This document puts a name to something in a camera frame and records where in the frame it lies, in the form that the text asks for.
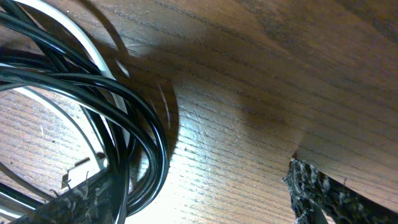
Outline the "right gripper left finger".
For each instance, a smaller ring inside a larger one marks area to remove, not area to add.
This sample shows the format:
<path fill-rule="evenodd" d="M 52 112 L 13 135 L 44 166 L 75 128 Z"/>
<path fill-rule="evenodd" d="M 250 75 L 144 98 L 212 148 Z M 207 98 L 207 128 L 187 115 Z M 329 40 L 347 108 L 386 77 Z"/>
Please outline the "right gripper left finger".
<path fill-rule="evenodd" d="M 113 172 L 105 169 L 13 223 L 121 223 L 121 197 L 114 190 Z"/>

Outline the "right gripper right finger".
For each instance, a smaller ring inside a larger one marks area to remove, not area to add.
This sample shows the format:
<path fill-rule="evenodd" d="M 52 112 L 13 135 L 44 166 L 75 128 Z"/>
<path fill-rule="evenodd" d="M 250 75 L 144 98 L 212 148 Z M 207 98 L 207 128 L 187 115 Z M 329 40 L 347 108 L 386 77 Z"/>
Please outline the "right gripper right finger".
<path fill-rule="evenodd" d="M 284 177 L 295 213 L 295 223 L 397 223 L 394 212 L 320 172 L 315 166 L 291 159 Z"/>

